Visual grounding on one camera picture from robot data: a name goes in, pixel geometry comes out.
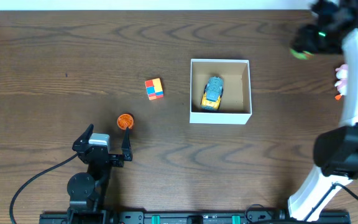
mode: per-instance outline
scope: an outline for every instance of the toy car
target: toy car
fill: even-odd
[[[205,110],[216,111],[221,104],[223,96],[223,79],[211,77],[204,89],[203,99],[201,100],[201,108]]]

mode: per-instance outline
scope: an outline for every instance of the orange cap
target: orange cap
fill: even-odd
[[[132,129],[134,127],[134,118],[130,114],[122,114],[117,119],[117,125],[122,130]]]

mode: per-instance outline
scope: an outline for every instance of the white box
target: white box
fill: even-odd
[[[201,109],[201,98],[210,77],[223,79],[223,96],[217,111]],[[190,123],[246,124],[252,115],[248,60],[191,59]]]

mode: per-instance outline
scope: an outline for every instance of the wood grain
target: wood grain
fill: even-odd
[[[340,56],[288,51],[306,11],[0,12],[0,223],[14,192],[73,154],[90,123],[118,152],[121,113],[135,117],[134,161],[115,169],[107,206],[148,211],[284,207],[307,176],[314,139],[334,129]],[[191,58],[250,60],[253,115],[245,126],[189,124]],[[165,97],[149,101],[146,79]],[[19,196],[18,223],[65,211],[76,159]],[[358,181],[350,188],[358,194]],[[358,202],[340,192],[329,208]]]

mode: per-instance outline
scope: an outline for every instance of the green clip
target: green clip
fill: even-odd
[[[233,215],[231,217],[232,220],[232,224],[240,224],[241,223],[241,219],[239,215]]]
[[[309,58],[311,58],[313,56],[312,53],[307,52],[307,51],[297,52],[294,49],[290,49],[290,52],[294,57],[296,57],[297,59],[300,59],[300,60],[308,60]]]
[[[159,215],[152,216],[152,224],[160,224],[160,216]]]

